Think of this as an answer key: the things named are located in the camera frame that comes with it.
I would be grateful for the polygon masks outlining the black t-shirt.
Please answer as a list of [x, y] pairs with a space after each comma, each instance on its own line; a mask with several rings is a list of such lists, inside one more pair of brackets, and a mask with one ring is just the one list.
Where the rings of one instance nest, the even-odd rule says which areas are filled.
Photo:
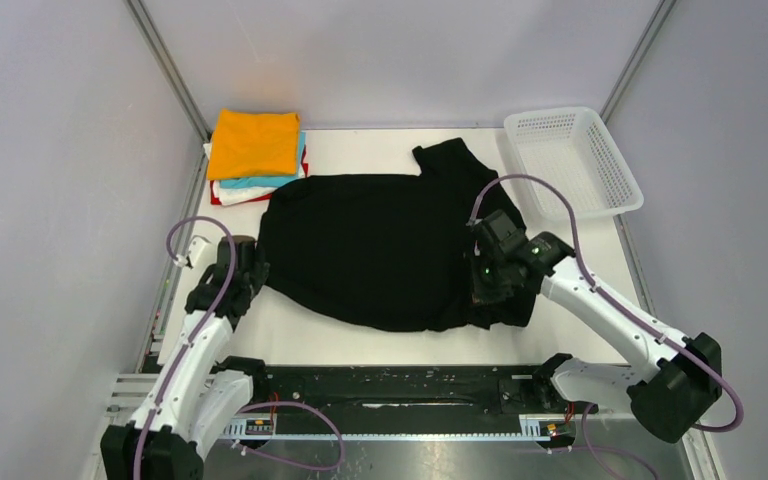
[[468, 220], [519, 209], [460, 139], [412, 152], [416, 175], [310, 176], [271, 196], [259, 244], [268, 286], [316, 313], [388, 332], [528, 325], [536, 297], [473, 302]]

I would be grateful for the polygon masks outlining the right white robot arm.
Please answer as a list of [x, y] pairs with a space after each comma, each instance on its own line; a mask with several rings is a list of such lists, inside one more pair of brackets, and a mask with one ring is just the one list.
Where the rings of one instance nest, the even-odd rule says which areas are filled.
[[540, 295], [563, 307], [609, 343], [622, 365], [585, 362], [557, 353], [538, 370], [559, 397], [631, 413], [654, 437], [678, 442], [722, 396], [722, 350], [711, 336], [690, 338], [647, 315], [580, 261], [550, 232], [529, 238], [506, 213], [470, 223], [467, 251], [476, 305], [516, 293]]

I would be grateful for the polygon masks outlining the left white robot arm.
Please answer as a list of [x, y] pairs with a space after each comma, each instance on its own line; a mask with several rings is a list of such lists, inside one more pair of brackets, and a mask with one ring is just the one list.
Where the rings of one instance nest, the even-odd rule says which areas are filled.
[[234, 235], [217, 245], [186, 297], [170, 360], [123, 426], [100, 441], [109, 479], [200, 479], [213, 444], [253, 398], [261, 360], [221, 359], [240, 319], [265, 284], [269, 265], [255, 238]]

